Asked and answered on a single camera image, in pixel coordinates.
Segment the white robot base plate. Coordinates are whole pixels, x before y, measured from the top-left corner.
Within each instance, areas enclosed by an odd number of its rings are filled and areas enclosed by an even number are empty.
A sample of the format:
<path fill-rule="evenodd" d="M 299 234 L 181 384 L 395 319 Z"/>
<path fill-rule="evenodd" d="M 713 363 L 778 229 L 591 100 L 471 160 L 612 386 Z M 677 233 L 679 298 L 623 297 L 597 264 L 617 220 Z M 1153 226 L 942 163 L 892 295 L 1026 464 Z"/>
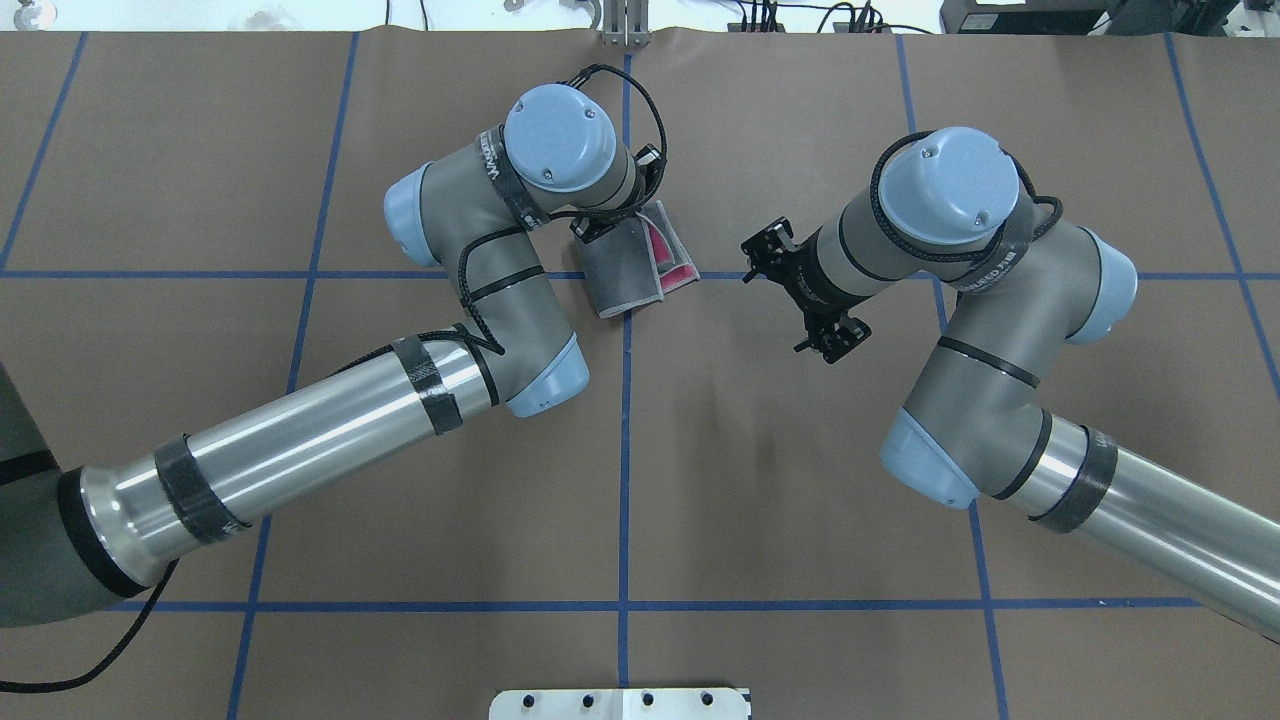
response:
<path fill-rule="evenodd" d="M 750 691 L 732 687 L 502 691 L 489 719 L 751 719 Z"/>

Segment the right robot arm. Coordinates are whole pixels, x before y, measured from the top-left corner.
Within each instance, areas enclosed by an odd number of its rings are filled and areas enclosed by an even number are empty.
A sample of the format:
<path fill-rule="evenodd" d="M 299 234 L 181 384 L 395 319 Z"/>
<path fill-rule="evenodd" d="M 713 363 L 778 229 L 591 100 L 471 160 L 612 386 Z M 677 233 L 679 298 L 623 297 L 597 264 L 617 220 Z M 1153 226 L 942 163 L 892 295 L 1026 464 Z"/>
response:
<path fill-rule="evenodd" d="M 996 138 L 963 126 L 908 135 L 832 222 L 797 240 L 782 218 L 742 251 L 803 314 L 797 350 L 827 363 L 869 338 L 852 309 L 895 283 L 925 273 L 955 291 L 879 450 L 897 480 L 948 507 L 1011 503 L 1277 639 L 1275 521 L 1037 404 L 1065 346 L 1102 340 L 1129 313 L 1138 275 L 1065 222 Z"/>

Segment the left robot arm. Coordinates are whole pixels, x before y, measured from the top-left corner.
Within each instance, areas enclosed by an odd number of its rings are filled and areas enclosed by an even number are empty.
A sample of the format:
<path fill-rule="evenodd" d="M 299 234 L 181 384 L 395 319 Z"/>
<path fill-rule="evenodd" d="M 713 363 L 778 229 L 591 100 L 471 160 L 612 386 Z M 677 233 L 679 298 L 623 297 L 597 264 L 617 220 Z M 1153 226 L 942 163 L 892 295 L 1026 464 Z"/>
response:
<path fill-rule="evenodd" d="M 657 191 L 667 142 L 630 152 L 577 81 L 525 92 L 506 120 L 387 192 L 393 240 L 443 269 L 467 320 L 118 466 L 63 471 L 3 379 L 3 625 L 79 618 L 159 587 L 172 564 L 489 407 L 526 418 L 590 373 L 530 240 L 568 218 L 584 242 Z"/>

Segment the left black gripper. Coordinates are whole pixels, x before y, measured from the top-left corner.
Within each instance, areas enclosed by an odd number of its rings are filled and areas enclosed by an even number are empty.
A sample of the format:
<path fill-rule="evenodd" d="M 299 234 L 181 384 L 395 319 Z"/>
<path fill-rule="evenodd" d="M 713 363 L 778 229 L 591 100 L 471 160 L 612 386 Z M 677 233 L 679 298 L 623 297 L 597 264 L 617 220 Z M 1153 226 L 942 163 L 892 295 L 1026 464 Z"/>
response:
<path fill-rule="evenodd" d="M 635 218 L 637 211 L 636 206 L 622 206 L 612 210 L 568 210 L 570 231 L 579 242 L 591 243 L 612 232 L 623 220 Z"/>

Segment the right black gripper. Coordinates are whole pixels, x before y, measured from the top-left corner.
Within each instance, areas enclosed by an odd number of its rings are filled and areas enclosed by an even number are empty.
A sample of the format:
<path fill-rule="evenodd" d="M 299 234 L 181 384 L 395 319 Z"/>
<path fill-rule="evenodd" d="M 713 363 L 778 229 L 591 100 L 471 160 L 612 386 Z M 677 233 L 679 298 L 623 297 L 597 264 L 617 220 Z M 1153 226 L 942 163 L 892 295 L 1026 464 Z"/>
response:
<path fill-rule="evenodd" d="M 844 295 L 820 269 L 818 238 L 819 233 L 814 232 L 794 249 L 783 251 L 781 284 L 801 313 L 809 316 L 804 319 L 806 336 L 794 346 L 794 352 L 817 352 L 827 364 L 836 364 L 870 337 L 870 327 L 856 316 L 842 315 Z"/>

